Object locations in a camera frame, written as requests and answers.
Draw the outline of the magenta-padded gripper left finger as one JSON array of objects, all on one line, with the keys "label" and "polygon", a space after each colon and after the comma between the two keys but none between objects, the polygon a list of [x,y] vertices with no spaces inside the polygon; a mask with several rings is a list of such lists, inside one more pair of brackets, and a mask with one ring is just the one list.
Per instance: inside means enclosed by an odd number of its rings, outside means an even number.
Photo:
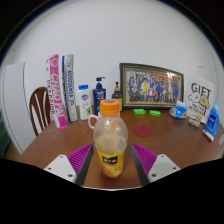
[{"label": "magenta-padded gripper left finger", "polygon": [[82,186],[93,155],[93,144],[88,144],[69,155],[58,155],[44,170]]}]

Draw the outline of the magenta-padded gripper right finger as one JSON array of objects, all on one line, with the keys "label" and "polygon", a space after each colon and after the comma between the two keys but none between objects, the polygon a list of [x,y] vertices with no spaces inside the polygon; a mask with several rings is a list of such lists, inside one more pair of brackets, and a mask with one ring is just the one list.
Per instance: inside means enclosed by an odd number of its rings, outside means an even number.
[{"label": "magenta-padded gripper right finger", "polygon": [[134,143],[131,144],[131,155],[142,186],[180,170],[165,154],[156,155]]}]

